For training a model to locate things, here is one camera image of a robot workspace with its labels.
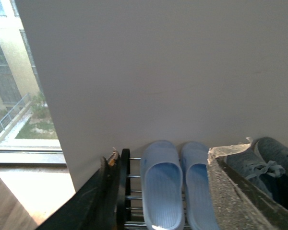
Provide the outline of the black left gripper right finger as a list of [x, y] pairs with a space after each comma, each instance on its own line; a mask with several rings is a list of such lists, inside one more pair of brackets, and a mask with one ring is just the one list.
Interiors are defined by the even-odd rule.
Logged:
[[247, 140], [209, 149], [207, 173], [217, 224], [222, 230], [288, 230], [288, 210], [225, 162], [250, 149], [253, 140]]

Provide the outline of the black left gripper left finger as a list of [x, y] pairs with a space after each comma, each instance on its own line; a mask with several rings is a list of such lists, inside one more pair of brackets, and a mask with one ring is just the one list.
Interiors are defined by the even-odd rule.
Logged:
[[109, 159], [78, 192], [38, 230], [111, 230], [115, 225], [115, 206], [120, 183], [120, 155], [113, 150]]

